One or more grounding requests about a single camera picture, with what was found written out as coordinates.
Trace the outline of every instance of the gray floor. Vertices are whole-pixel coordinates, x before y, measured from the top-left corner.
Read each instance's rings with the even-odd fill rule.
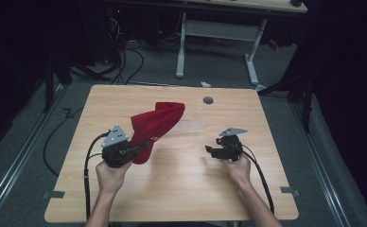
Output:
[[[190,44],[189,48],[199,48],[202,44]],[[247,88],[251,85],[243,53],[249,44],[240,43],[230,46],[209,44],[202,51],[186,52],[185,75],[183,79],[175,78],[178,49],[176,46],[158,48],[143,44],[137,51],[144,57],[144,64],[132,83],[151,82],[174,84],[180,86],[201,86],[205,81],[212,87]],[[260,84],[269,86],[278,82],[292,57],[296,46],[287,46],[274,51],[266,45],[258,48],[254,65]],[[140,64],[139,56],[127,51],[127,66],[123,77],[134,72]],[[89,78],[74,77],[69,87],[62,88],[58,94],[60,102],[49,116],[43,131],[31,147],[31,152],[20,174],[17,174],[14,185],[9,186],[9,194],[0,206],[0,226],[83,226],[82,223],[54,224],[44,220],[48,200],[43,199],[44,192],[53,189],[56,177],[44,165],[43,148],[49,134],[65,119],[66,111],[72,112],[84,106],[93,84],[98,82]],[[289,104],[285,92],[274,92],[260,97],[271,127],[280,158],[287,173],[289,184],[299,191],[294,197],[300,216],[295,220],[283,221],[285,226],[337,226],[318,172],[309,154],[309,144],[299,127],[299,119],[294,112],[298,104]],[[7,171],[23,148],[29,133],[42,117],[44,108],[44,87],[40,87],[35,96],[13,120],[13,126],[0,144],[0,183],[7,176]],[[313,100],[313,112],[310,119],[311,138],[319,152],[328,176],[336,189],[345,215],[351,226],[367,226],[367,206],[358,192],[346,165],[343,163],[337,148],[331,139],[316,99]],[[79,114],[65,122],[53,135],[47,147],[47,160],[56,171],[60,171],[69,143],[79,122]],[[252,226],[244,221],[242,226]]]

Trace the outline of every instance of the hand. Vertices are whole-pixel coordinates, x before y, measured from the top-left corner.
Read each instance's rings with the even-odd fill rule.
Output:
[[[240,154],[240,158],[236,162],[231,162],[229,160],[221,160],[221,162],[228,169],[231,180],[233,180],[237,186],[251,183],[251,161],[246,155],[243,153]]]
[[[120,168],[112,168],[107,166],[103,161],[96,166],[98,186],[100,193],[116,194],[124,183],[125,173],[131,166],[131,162],[126,163]]]

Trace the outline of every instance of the table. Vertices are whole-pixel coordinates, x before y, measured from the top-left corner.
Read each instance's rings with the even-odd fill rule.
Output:
[[[210,96],[214,103],[205,104]],[[298,210],[289,187],[258,94],[248,89],[95,85],[86,101],[71,146],[45,212],[49,222],[85,221],[83,166],[92,141],[118,124],[131,138],[132,115],[154,110],[157,101],[182,102],[180,122],[154,144],[150,159],[132,165],[115,197],[110,221],[207,221],[250,219],[224,166],[205,145],[218,148],[218,134],[229,127],[247,129],[238,137],[260,164],[279,219],[295,219]],[[101,140],[92,153],[101,152]],[[92,205],[98,193],[90,160]],[[266,194],[253,167],[251,181],[263,201]]]
[[[288,0],[184,0],[185,4],[198,3],[209,5],[220,5],[225,7],[278,10],[284,12],[306,13],[307,8],[302,4],[299,8],[294,7]],[[184,56],[185,56],[185,37],[186,35],[203,36],[211,38],[231,39],[239,41],[253,42],[246,54],[245,62],[248,68],[249,77],[253,85],[258,84],[257,74],[254,70],[253,58],[256,53],[260,39],[263,35],[267,19],[262,19],[258,26],[233,25],[225,23],[205,22],[199,20],[187,20],[186,12],[183,13],[181,26],[181,45],[177,62],[177,78],[184,76]]]

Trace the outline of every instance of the red cloth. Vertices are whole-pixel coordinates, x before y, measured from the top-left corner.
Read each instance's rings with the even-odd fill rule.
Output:
[[[170,131],[184,115],[183,103],[157,102],[155,111],[140,113],[131,117],[133,136],[131,147],[135,147],[145,141],[149,146],[133,160],[135,164],[143,164],[148,161],[153,144]]]

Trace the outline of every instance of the desk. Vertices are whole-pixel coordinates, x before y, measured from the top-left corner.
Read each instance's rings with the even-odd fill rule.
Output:
[[[299,8],[294,7],[288,0],[185,0],[187,3],[221,5],[226,7],[278,10],[284,12],[306,13],[307,8],[302,4]],[[257,74],[254,70],[253,58],[256,53],[267,19],[262,19],[259,26],[243,26],[225,23],[204,22],[198,20],[186,20],[186,13],[183,13],[181,29],[181,45],[177,62],[177,78],[184,76],[184,43],[186,35],[204,36],[221,39],[232,39],[240,41],[250,41],[253,45],[249,54],[245,55],[249,77],[253,85],[258,84]]]
[[[213,104],[205,104],[210,96]],[[49,222],[85,221],[83,166],[87,149],[115,124],[131,138],[132,115],[154,110],[156,101],[182,102],[180,122],[154,144],[150,159],[132,165],[115,197],[110,221],[204,221],[250,219],[224,166],[205,145],[217,148],[218,134],[229,127],[249,130],[238,137],[253,150],[269,185],[279,219],[295,219],[291,194],[281,192],[288,180],[257,92],[248,89],[95,85],[86,101],[55,191],[45,212]],[[98,141],[92,154],[100,153]],[[92,205],[98,193],[95,157],[89,163]],[[256,169],[251,181],[263,201],[266,194]]]

